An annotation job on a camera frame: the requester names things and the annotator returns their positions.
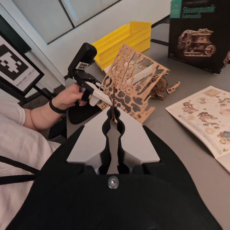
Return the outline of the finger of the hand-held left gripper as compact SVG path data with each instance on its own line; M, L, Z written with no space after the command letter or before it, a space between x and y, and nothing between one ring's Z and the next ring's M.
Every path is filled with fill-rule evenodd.
M87 91L89 91L91 95L98 97L100 100L102 100L103 102L105 102L111 106L113 105L110 97L108 95L106 95L103 91L99 90L95 84L93 84L91 82L85 82L84 88Z
M100 101L100 99L98 97L91 95L91 97L89 99L89 104L91 106L95 106L99 101Z

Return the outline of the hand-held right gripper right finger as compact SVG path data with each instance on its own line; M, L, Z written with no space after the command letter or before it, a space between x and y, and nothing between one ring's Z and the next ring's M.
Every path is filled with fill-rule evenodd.
M135 166L145 163L158 163L158 156L143 125L136 121L121 108L115 107L118 139L118 165L119 174L129 174Z

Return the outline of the instruction booklet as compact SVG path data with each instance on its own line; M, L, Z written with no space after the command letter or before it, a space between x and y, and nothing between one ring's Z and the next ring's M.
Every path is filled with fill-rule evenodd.
M165 108L230 173L230 93L209 86Z

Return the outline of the framed black white marker sign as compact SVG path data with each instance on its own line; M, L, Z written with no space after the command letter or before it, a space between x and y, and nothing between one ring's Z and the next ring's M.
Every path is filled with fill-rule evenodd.
M23 104L28 102L25 96L32 88L51 100L57 94L49 90L47 94L36 86L43 76L44 73L1 32L0 88Z

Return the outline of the person's left hand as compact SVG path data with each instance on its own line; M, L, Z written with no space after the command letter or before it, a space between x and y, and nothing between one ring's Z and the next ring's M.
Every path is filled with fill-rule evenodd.
M60 110L67 110L80 100L80 106L84 106L87 102L82 100L82 95L82 87L74 83L52 99L52 105Z

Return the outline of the partly assembled wooden model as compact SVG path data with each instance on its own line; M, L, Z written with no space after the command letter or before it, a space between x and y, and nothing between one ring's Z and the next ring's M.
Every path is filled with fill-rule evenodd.
M151 83L156 82L157 79L159 80L151 89L150 96L152 99L158 98L163 101L166 99L166 96L163 95L163 93L167 92L167 88L168 88L168 81L164 76L162 77L153 76L152 79L148 82L147 87L149 87Z

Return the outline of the person's left forearm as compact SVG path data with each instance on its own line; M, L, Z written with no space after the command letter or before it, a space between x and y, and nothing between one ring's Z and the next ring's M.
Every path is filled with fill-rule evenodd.
M24 109L24 111L25 122L23 126L37 132L42 132L50 129L64 115L53 111L49 104L35 108L33 110Z

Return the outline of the black model kit box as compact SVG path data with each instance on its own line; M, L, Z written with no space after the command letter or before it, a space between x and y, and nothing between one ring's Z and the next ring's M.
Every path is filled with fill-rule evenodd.
M220 74L230 61L230 1L172 0L168 58Z

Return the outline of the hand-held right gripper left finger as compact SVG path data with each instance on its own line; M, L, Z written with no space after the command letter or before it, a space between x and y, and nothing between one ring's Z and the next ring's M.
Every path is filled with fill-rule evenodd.
M82 131L67 158L67 162L92 166L96 174L107 174L111 163L107 136L111 129L111 119L111 107L108 107L82 126Z

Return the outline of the laser-cut wooden part sheet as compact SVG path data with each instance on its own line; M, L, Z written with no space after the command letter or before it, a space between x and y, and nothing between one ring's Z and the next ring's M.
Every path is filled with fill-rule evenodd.
M151 99L150 91L159 79L151 83L149 87L147 87L147 84L153 76L161 78L167 75L169 69L153 60L154 64L150 75L134 85L127 84L127 82L123 82L123 78L133 58L136 60L136 63L139 63L144 58L152 60L128 45L123 44L99 89L108 95L110 99L115 95L115 106L121 108L142 124L155 110L155 107L149 106L148 102Z

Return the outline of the black wristband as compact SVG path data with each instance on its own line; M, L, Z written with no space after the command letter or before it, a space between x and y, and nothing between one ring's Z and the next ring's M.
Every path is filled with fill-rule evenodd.
M49 107L51 110L58 114L66 114L69 109L66 105L59 102L56 98L53 98L49 101Z

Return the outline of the hook-shaped wooden part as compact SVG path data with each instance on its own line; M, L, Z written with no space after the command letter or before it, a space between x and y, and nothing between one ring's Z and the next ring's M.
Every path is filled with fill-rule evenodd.
M174 86L172 86L171 88L167 88L166 92L167 94L171 94L172 92L174 92L176 90L176 88L178 88L180 85L180 81L178 81Z

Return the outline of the yellow plastic bin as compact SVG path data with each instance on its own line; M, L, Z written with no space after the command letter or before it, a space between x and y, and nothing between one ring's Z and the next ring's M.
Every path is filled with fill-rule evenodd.
M110 66L123 44L144 52L150 48L151 22L131 21L125 24L92 45L97 50L94 58L98 67L103 71Z

